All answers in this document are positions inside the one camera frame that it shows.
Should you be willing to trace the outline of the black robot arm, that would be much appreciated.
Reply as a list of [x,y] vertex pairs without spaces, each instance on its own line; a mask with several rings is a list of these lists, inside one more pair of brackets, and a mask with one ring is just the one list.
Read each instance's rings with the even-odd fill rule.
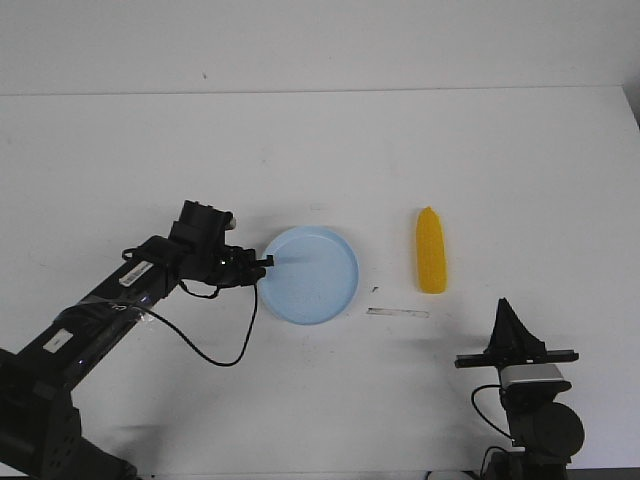
[[1,461],[26,479],[135,479],[137,469],[84,438],[73,389],[152,308],[188,281],[256,287],[274,259],[230,246],[235,218],[184,203],[166,237],[122,253],[123,264],[18,353],[1,353]]
[[[249,261],[248,282],[274,314],[310,325],[335,317],[349,305],[359,285],[359,265],[344,254],[335,259],[326,253],[283,259],[266,255]],[[499,299],[485,350],[461,354],[454,361],[458,369],[493,367],[498,374],[492,387],[508,424],[500,433],[512,447],[487,447],[479,478],[567,478],[585,430],[577,413],[556,400],[572,387],[558,366],[578,358],[573,349],[548,349],[509,301]]]

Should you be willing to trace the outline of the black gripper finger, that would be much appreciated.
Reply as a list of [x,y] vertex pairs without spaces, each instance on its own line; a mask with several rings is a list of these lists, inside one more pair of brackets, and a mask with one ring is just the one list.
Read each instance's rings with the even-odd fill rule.
[[544,342],[526,329],[508,300],[501,298],[496,309],[488,351],[491,353],[543,353]]
[[266,254],[263,257],[260,257],[255,249],[247,249],[245,251],[247,257],[247,264],[249,266],[273,266],[274,265],[274,256],[270,254]]
[[248,272],[248,284],[256,285],[266,275],[266,269],[264,267],[252,268]]

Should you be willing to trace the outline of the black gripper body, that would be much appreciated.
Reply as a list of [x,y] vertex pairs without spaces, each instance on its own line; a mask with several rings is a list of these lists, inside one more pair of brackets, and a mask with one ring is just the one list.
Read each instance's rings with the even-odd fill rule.
[[232,212],[186,200],[169,234],[169,240],[181,247],[177,277],[216,288],[249,286],[246,251],[226,244],[226,232],[234,227]]
[[502,369],[512,365],[572,363],[579,360],[579,353],[572,349],[519,351],[485,349],[482,353],[457,355],[454,366],[458,369],[494,367]]

